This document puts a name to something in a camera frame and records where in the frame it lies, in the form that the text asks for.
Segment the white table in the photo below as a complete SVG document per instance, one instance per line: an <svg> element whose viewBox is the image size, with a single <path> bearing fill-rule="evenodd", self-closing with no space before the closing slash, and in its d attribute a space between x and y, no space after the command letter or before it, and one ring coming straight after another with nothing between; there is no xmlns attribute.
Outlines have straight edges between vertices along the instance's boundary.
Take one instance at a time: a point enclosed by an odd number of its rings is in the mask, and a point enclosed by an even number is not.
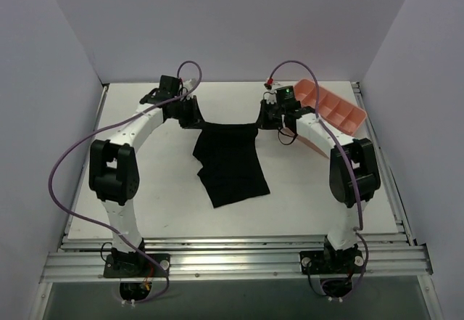
<svg viewBox="0 0 464 320"><path fill-rule="evenodd" d="M321 82L356 104L347 81ZM132 115L153 83L111 84L99 126ZM253 123L264 88L261 82L202 83L196 90L206 121ZM276 131L260 131L256 150L270 194L214 209L196 173L201 164L191 154L200 131L183 130L168 120L137 154L141 183L135 197L138 227L147 238L270 237L327 234L340 209L328 187L328 159L296 141L283 146ZM105 139L112 132L100 134ZM366 137L364 126L356 137ZM88 188L88 169L75 210L103 222L107 215ZM365 233L397 233L392 209L381 187L364 212ZM68 240L109 239L110 231L74 218Z"/></svg>

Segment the orange tray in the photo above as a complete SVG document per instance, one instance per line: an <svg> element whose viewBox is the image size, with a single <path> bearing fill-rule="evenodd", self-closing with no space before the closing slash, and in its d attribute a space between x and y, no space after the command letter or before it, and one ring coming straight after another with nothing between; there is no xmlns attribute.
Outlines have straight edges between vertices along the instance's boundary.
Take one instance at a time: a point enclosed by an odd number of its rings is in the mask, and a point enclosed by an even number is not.
<svg viewBox="0 0 464 320"><path fill-rule="evenodd" d="M319 86L319 114L332 126L343 133L353 136L356 130L363 124L367 113L354 106L351 102L343 99ZM302 103L303 107L316 106L316 85L307 79L302 79L294 85L295 97Z"/></svg>

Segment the white wall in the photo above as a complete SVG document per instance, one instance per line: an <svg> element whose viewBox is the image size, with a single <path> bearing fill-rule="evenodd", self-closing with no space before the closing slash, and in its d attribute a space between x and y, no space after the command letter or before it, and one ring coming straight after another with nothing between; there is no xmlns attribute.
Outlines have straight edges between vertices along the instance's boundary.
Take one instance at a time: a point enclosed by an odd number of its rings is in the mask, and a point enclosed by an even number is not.
<svg viewBox="0 0 464 320"><path fill-rule="evenodd" d="M57 0L103 82L198 61L207 81L258 81L286 59L360 80L404 0ZM279 79L302 74L288 67Z"/></svg>
<svg viewBox="0 0 464 320"><path fill-rule="evenodd" d="M406 0L364 81L446 319L464 317L464 0Z"/></svg>
<svg viewBox="0 0 464 320"><path fill-rule="evenodd" d="M55 0L0 0L0 318L26 319L65 216L47 177L93 127L102 87ZM82 149L58 174L70 197Z"/></svg>

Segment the gray floor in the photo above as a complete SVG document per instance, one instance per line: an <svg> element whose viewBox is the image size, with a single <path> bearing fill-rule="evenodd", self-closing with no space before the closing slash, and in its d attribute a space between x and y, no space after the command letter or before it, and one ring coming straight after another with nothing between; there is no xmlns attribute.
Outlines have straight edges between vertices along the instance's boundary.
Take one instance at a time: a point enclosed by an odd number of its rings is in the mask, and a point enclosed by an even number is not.
<svg viewBox="0 0 464 320"><path fill-rule="evenodd" d="M135 308L114 300L115 287L55 284L45 319L429 319L415 277L366 278L342 304L314 295L303 279L173 282L164 297Z"/></svg>

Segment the folded garment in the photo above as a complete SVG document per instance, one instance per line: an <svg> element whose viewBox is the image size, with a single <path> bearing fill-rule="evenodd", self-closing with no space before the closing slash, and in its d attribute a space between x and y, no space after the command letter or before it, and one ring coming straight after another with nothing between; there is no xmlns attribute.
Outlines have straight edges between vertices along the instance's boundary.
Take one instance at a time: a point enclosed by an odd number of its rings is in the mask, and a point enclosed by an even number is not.
<svg viewBox="0 0 464 320"><path fill-rule="evenodd" d="M203 165L198 176L214 208L270 194L254 145L257 134L256 124L204 124L194 157Z"/></svg>

